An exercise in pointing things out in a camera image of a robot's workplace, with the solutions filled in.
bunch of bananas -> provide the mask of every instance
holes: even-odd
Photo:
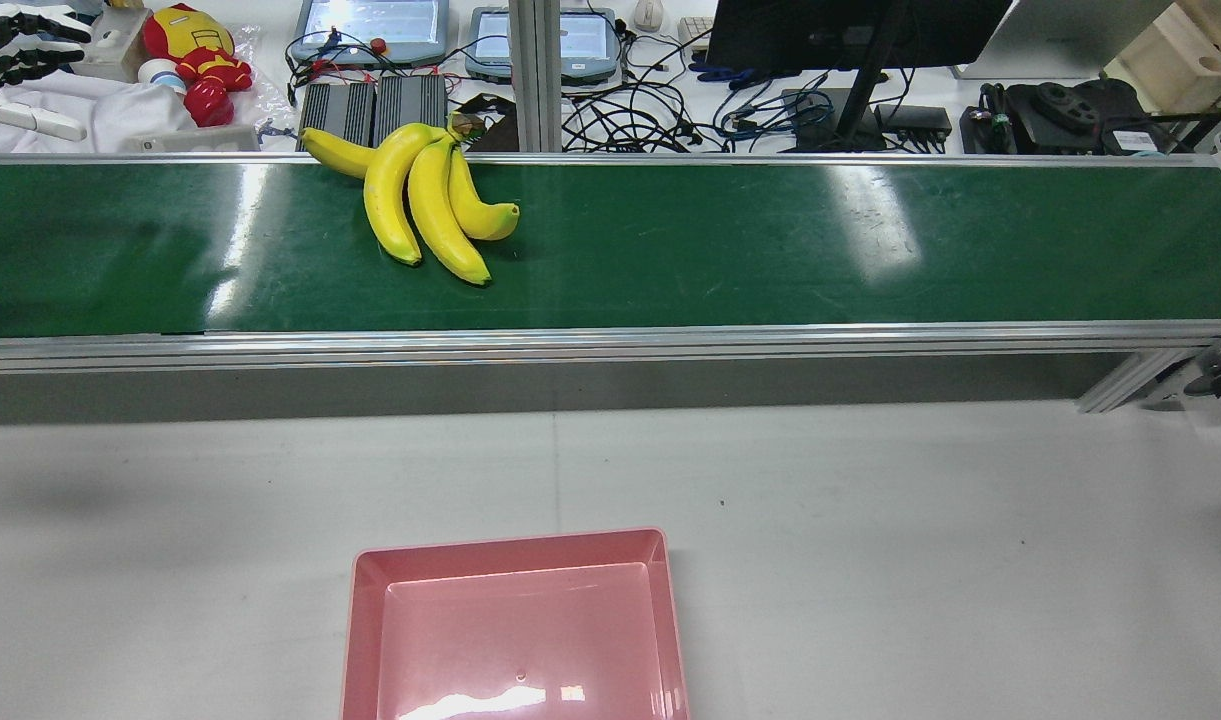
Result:
[[[485,286],[490,268],[468,238],[502,240],[516,229],[520,209],[512,203],[487,205],[477,196],[459,148],[470,132],[473,123],[457,113],[447,128],[402,126],[377,149],[314,128],[303,131],[303,146],[327,168],[366,181],[366,217],[387,254],[405,265],[422,261],[405,217],[409,195],[414,225],[437,260],[460,279]]]

tablet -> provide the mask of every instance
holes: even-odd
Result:
[[[592,85],[614,76],[619,67],[619,38],[614,12],[608,9],[567,10],[560,13],[560,82]],[[508,9],[476,9],[469,31],[469,76],[491,82],[512,81]]]
[[[291,56],[299,60],[332,60],[354,67],[379,67],[382,61],[364,50],[326,50],[324,45],[335,27],[346,35],[343,43],[369,44],[380,37],[387,44],[383,56],[403,67],[437,63],[446,56],[447,29],[451,26],[451,0],[305,0],[299,12],[299,37],[291,45]]]

plastic tray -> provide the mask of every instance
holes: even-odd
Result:
[[[657,528],[363,552],[342,720],[687,720]]]

gray floor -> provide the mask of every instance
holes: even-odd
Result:
[[[333,718],[368,547],[657,525],[696,719],[1221,718],[1221,409],[0,425],[0,718]]]

keyboard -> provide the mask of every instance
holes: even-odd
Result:
[[[687,41],[694,40],[696,37],[703,35],[709,29],[712,29],[712,18],[681,18],[676,21],[676,37],[678,40],[683,41],[683,45],[686,45]],[[703,59],[703,55],[707,54],[707,40],[709,40],[709,35],[703,35],[702,40],[697,40],[694,45],[687,46],[692,60]]]

